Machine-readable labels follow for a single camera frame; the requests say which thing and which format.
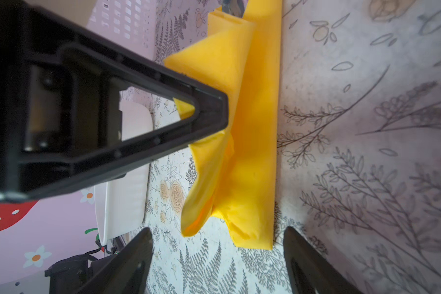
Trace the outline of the yellow paper napkin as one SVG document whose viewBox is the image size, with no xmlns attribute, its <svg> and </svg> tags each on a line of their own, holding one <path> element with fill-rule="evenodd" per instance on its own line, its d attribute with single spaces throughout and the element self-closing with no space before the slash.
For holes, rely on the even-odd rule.
<svg viewBox="0 0 441 294">
<path fill-rule="evenodd" d="M 250 1 L 241 18 L 217 9 L 205 39 L 164 60 L 229 98 L 227 128 L 190 145 L 197 179 L 181 212 L 185 237 L 214 216 L 235 246 L 273 248 L 281 14 L 281 1 Z"/>
</svg>

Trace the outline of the white perforated plastic basket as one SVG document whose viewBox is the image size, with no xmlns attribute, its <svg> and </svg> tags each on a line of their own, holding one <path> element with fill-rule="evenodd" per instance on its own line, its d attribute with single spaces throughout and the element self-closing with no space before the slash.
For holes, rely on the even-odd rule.
<svg viewBox="0 0 441 294">
<path fill-rule="evenodd" d="M 152 60 L 156 9 L 156 0 L 99 0 L 86 28 Z"/>
</svg>

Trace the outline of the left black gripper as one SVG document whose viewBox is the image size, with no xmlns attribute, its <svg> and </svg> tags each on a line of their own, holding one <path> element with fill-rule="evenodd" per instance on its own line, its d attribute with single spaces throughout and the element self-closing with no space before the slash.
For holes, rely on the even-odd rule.
<svg viewBox="0 0 441 294">
<path fill-rule="evenodd" d="M 82 254 L 61 260 L 45 270 L 50 278 L 49 294 L 73 294 L 100 272 L 114 256 L 98 259 Z"/>
</svg>

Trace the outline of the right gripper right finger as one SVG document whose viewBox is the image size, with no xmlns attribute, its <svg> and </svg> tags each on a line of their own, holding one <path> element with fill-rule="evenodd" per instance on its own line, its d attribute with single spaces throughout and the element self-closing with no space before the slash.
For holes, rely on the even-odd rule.
<svg viewBox="0 0 441 294">
<path fill-rule="evenodd" d="M 283 239 L 284 257 L 294 294 L 359 294 L 293 227 Z"/>
</svg>

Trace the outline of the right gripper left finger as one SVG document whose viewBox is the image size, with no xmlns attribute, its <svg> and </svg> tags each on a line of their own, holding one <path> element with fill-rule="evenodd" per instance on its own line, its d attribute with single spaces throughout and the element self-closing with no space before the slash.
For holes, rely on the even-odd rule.
<svg viewBox="0 0 441 294">
<path fill-rule="evenodd" d="M 150 228 L 141 230 L 76 294 L 143 294 L 153 258 Z"/>
</svg>

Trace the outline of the silver spoon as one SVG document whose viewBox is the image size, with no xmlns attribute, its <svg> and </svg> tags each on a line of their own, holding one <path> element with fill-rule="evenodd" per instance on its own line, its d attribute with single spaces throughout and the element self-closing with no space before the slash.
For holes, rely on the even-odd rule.
<svg viewBox="0 0 441 294">
<path fill-rule="evenodd" d="M 234 17 L 242 18 L 245 13 L 243 0 L 222 0 L 222 11 Z"/>
</svg>

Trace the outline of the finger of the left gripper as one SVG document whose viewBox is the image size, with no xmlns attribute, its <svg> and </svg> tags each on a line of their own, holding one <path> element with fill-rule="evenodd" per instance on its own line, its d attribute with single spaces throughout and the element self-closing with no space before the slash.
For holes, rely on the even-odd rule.
<svg viewBox="0 0 441 294">
<path fill-rule="evenodd" d="M 186 119 L 123 139 L 131 86 L 193 106 Z M 122 178 L 225 129 L 225 93 L 55 13 L 0 1 L 0 202 L 30 202 Z"/>
</svg>

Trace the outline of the white plastic tray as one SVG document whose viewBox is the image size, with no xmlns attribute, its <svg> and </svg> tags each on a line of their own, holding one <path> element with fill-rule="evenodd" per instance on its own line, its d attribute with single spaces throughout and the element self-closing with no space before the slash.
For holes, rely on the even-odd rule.
<svg viewBox="0 0 441 294">
<path fill-rule="evenodd" d="M 122 100 L 122 140 L 153 130 L 149 110 L 138 103 Z M 94 187 L 96 220 L 102 246 L 121 235 L 137 229 L 145 216 L 149 164 L 129 171 L 117 180 Z"/>
</svg>

